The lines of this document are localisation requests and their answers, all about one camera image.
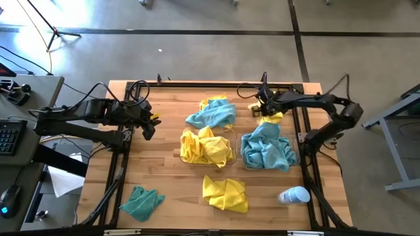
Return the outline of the black tripod stand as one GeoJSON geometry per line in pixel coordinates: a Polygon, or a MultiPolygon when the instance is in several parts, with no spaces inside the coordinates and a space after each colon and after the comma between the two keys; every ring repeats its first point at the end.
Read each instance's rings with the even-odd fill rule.
{"type": "Polygon", "coordinates": [[[40,13],[40,11],[37,9],[37,7],[30,1],[30,0],[26,0],[29,4],[30,4],[30,6],[32,7],[32,9],[41,17],[41,19],[44,21],[44,23],[46,23],[46,25],[49,27],[49,29],[52,31],[52,35],[51,35],[51,38],[50,38],[50,41],[49,41],[49,43],[47,44],[47,52],[49,52],[50,51],[50,49],[51,49],[51,46],[52,46],[52,43],[53,43],[53,41],[56,39],[56,38],[60,38],[60,37],[62,37],[63,35],[69,35],[69,36],[74,36],[74,37],[81,37],[81,35],[80,34],[78,34],[78,33],[70,33],[70,32],[64,32],[64,31],[59,31],[59,30],[57,30],[57,28],[56,27],[54,27],[54,26],[52,26],[48,21],[47,21],[47,19],[40,13]]]}

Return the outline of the black computer mouse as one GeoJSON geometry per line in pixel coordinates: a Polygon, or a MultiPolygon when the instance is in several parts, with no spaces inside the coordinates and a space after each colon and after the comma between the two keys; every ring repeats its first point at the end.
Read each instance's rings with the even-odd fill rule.
{"type": "Polygon", "coordinates": [[[0,195],[0,216],[2,218],[13,218],[19,209],[21,186],[11,185],[0,195]]]}

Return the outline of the red and black object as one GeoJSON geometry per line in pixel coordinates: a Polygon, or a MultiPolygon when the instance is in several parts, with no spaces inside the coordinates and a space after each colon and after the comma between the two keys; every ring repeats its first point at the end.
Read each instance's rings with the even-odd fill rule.
{"type": "Polygon", "coordinates": [[[0,77],[16,77],[16,73],[0,63],[0,77]]]}

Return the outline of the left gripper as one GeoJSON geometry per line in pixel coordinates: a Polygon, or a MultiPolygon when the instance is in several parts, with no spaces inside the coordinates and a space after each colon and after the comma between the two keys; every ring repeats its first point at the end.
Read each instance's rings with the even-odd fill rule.
{"type": "Polygon", "coordinates": [[[134,100],[126,100],[127,112],[129,114],[126,126],[134,125],[136,127],[142,127],[142,135],[145,140],[151,140],[156,129],[155,126],[159,125],[161,121],[159,119],[152,119],[151,112],[152,106],[149,101],[141,98],[142,102],[134,100]]]}

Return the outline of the teal green microfiber towel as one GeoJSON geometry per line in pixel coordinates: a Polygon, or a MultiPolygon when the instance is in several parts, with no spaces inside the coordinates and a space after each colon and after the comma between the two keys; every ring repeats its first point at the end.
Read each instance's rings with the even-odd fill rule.
{"type": "Polygon", "coordinates": [[[156,189],[147,190],[142,186],[135,186],[127,202],[119,208],[139,222],[150,219],[155,209],[165,200],[165,195],[156,189]]]}

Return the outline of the grey office desk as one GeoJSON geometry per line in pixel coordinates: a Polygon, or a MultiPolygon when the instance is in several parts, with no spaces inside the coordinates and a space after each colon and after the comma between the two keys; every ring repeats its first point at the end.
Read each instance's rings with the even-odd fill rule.
{"type": "Polygon", "coordinates": [[[6,232],[20,231],[27,216],[33,195],[43,177],[45,165],[67,170],[82,176],[87,171],[85,164],[80,164],[69,157],[40,144],[40,135],[33,130],[35,117],[30,109],[53,107],[60,93],[64,78],[51,75],[17,75],[16,77],[0,77],[11,79],[19,85],[31,87],[30,99],[17,106],[0,94],[0,119],[25,120],[26,131],[14,156],[0,156],[0,195],[11,185],[21,186],[20,205],[13,218],[0,216],[0,235],[6,232]]]}

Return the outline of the grey metal table frame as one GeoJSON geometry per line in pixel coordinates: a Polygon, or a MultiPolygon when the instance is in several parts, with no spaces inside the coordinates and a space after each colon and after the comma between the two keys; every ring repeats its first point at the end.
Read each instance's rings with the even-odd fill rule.
{"type": "Polygon", "coordinates": [[[404,161],[420,161],[420,83],[400,96],[397,103],[362,124],[366,130],[379,125],[388,144],[399,182],[385,186],[387,191],[420,187],[420,178],[409,177],[404,161]]]}

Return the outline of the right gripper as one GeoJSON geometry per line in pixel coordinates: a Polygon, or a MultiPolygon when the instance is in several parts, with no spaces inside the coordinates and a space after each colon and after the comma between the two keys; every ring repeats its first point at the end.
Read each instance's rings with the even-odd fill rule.
{"type": "Polygon", "coordinates": [[[261,103],[259,106],[251,108],[253,117],[260,117],[262,115],[275,115],[277,113],[284,113],[284,108],[278,101],[284,94],[280,90],[273,92],[269,88],[260,88],[257,92],[257,98],[261,103]]]}

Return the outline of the white paper sheet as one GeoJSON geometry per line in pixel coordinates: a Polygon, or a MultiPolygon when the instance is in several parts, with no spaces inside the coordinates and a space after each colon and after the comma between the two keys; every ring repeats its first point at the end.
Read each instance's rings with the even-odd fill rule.
{"type": "Polygon", "coordinates": [[[85,181],[84,177],[55,167],[48,167],[48,171],[56,197],[61,197],[70,191],[82,187],[85,181]]]}

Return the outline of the black keyboard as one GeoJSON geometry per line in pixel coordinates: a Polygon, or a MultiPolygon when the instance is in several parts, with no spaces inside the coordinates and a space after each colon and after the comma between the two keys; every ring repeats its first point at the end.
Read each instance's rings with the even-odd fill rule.
{"type": "Polygon", "coordinates": [[[14,156],[26,131],[27,121],[0,119],[0,156],[14,156]]]}

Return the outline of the black clamp with knob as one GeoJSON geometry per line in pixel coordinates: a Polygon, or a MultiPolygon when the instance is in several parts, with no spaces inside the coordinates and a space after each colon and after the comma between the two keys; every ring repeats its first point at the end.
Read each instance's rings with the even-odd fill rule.
{"type": "Polygon", "coordinates": [[[31,91],[27,84],[19,85],[11,79],[0,80],[0,94],[14,105],[23,106],[30,99],[31,91]]]}

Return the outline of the yellow microfiber towel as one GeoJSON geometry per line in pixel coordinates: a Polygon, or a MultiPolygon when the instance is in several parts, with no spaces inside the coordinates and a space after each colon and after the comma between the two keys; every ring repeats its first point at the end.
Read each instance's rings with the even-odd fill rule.
{"type": "MultiPolygon", "coordinates": [[[[253,107],[260,107],[261,103],[260,102],[256,102],[253,104],[249,104],[248,105],[248,109],[252,110],[253,107]]],[[[283,119],[283,113],[282,112],[278,112],[275,115],[271,115],[271,116],[259,116],[256,118],[257,124],[258,125],[262,125],[263,123],[272,123],[272,124],[278,124],[282,121],[283,119]]]]}
{"type": "Polygon", "coordinates": [[[202,153],[200,137],[191,130],[184,130],[180,137],[180,158],[185,163],[204,165],[207,163],[202,153]]]}
{"type": "MultiPolygon", "coordinates": [[[[203,110],[209,104],[210,100],[223,100],[223,99],[227,100],[228,99],[227,95],[220,94],[220,95],[216,95],[216,96],[206,98],[199,103],[199,109],[200,109],[200,111],[203,110]]],[[[223,127],[231,129],[233,127],[233,124],[232,123],[227,123],[223,127]]]]}
{"type": "Polygon", "coordinates": [[[203,199],[219,210],[247,213],[249,201],[245,195],[245,182],[233,179],[212,180],[204,176],[202,185],[203,199]]]}
{"type": "Polygon", "coordinates": [[[199,155],[194,160],[195,164],[216,165],[225,167],[235,156],[230,141],[222,136],[214,136],[210,127],[199,130],[199,155]]]}

